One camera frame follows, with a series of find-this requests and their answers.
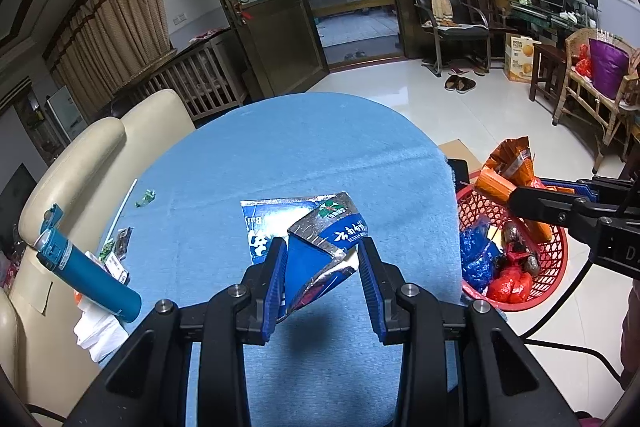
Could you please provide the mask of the blue foil wrapper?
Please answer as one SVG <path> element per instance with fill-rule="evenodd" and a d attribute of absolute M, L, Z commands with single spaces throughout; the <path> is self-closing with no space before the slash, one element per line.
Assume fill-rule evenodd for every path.
<path fill-rule="evenodd" d="M 264 262 L 275 237 L 288 245 L 280 320 L 358 270 L 358 244 L 369 228 L 348 193 L 245 199 L 241 208 L 254 265 Z"/>

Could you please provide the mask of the orange snack wrapper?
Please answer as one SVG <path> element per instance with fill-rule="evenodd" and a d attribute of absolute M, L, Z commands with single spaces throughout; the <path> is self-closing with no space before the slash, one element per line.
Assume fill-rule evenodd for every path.
<path fill-rule="evenodd" d="M 484 162 L 474 186 L 478 193 L 503 207 L 517 187 L 554 191 L 553 186 L 544 185 L 535 176 L 527 136 L 503 140 Z"/>

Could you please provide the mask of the black plastic bag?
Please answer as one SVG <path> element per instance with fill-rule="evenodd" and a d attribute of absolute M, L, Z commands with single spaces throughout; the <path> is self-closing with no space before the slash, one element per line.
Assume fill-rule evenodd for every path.
<path fill-rule="evenodd" d="M 503 251 L 509 267 L 520 268 L 531 277 L 538 277 L 540 264 L 536 251 L 530 249 L 514 221 L 508 220 L 502 229 Z"/>

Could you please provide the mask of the blue plastic bag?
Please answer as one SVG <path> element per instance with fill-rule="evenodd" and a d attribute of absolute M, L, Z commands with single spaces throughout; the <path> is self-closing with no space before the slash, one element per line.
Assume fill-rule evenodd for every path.
<path fill-rule="evenodd" d="M 480 215 L 475 222 L 460 232 L 462 277 L 474 291 L 482 293 L 494 279 L 499 247 L 492 240 L 490 220 Z"/>

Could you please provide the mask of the small red plastic bag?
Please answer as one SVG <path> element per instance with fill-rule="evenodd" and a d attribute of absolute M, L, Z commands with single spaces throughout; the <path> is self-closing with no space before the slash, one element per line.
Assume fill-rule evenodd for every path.
<path fill-rule="evenodd" d="M 503 269 L 487 288 L 486 296 L 498 303 L 525 303 L 533 287 L 533 277 L 516 265 Z"/>

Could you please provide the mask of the purple bag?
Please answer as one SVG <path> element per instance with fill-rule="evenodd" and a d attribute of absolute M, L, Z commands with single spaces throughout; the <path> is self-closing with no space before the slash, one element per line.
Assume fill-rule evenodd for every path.
<path fill-rule="evenodd" d="M 623 77 L 628 72 L 629 55 L 611 43 L 589 40 L 593 86 L 607 98 L 616 98 Z"/>

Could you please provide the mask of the blue tablecloth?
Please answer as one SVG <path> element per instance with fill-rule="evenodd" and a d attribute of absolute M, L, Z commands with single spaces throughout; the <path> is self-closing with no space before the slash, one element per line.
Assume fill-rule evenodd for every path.
<path fill-rule="evenodd" d="M 437 145 L 384 105 L 334 93 L 280 96 L 206 124 L 140 176 L 118 224 L 150 311 L 238 283 L 273 239 L 288 246 L 285 318 L 244 350 L 256 426 L 385 426 L 401 347 L 373 332 L 355 247 L 437 299 L 461 297 L 454 181 Z"/>

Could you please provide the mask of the small white medicine box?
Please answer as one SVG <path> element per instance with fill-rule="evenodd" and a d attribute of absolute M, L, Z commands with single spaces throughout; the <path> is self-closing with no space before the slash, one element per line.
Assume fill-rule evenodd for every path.
<path fill-rule="evenodd" d="M 104 267 L 108 273 L 118 280 L 119 283 L 127 285 L 129 281 L 129 272 L 122 265 L 122 262 L 114 253 L 109 253 L 104 260 Z"/>

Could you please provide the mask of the pair of slippers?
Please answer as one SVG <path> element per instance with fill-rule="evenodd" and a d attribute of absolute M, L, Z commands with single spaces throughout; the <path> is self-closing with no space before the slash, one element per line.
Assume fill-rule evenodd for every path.
<path fill-rule="evenodd" d="M 468 77 L 459 75 L 450 75 L 444 83 L 447 91 L 454 91 L 459 94 L 465 94 L 472 91 L 476 87 L 476 82 Z"/>

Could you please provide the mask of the dark foil packet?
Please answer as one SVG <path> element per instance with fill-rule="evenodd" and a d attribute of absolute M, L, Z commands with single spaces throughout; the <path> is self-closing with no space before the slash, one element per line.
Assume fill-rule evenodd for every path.
<path fill-rule="evenodd" d="M 132 234 L 132 228 L 120 229 L 117 232 L 113 253 L 119 259 L 125 259 Z"/>

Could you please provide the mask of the striped scarf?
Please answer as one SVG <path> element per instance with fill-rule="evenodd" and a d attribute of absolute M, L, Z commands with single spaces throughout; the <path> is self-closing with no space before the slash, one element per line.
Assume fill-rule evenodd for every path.
<path fill-rule="evenodd" d="M 456 24 L 450 0 L 431 0 L 431 6 L 438 26 L 452 27 Z"/>

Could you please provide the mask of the cream leather sofa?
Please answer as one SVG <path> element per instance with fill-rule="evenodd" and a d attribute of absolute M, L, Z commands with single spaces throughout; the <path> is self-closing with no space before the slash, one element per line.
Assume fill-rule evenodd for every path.
<path fill-rule="evenodd" d="M 95 253 L 130 187 L 193 130 L 181 98 L 170 89 L 120 118 L 90 124 L 37 183 L 18 220 L 18 235 L 34 243 L 44 213 L 59 205 L 62 233 L 82 251 Z M 99 365 L 73 333 L 79 319 L 73 289 L 27 247 L 15 281 L 1 294 L 1 367 L 23 402 L 65 416 L 96 378 Z"/>

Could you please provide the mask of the wooden radiator cover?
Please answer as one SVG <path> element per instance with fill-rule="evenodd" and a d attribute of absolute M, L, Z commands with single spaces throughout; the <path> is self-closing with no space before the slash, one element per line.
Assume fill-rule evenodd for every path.
<path fill-rule="evenodd" d="M 182 101 L 193 121 L 229 112 L 248 101 L 244 76 L 248 73 L 242 46 L 226 28 L 190 44 L 169 60 L 131 80 L 117 100 L 140 103 L 170 89 Z"/>

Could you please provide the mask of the white air conditioner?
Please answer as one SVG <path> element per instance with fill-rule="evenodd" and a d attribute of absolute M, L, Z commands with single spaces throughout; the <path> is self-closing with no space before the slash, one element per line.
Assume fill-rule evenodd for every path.
<path fill-rule="evenodd" d="M 47 106 L 68 143 L 73 142 L 88 127 L 66 86 L 47 98 Z"/>

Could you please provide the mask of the beige striped curtain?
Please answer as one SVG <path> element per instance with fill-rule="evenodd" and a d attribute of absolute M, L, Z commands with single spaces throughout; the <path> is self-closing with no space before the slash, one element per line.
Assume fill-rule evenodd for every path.
<path fill-rule="evenodd" d="M 53 79 L 91 117 L 170 51 L 164 0 L 76 0 L 44 58 Z"/>

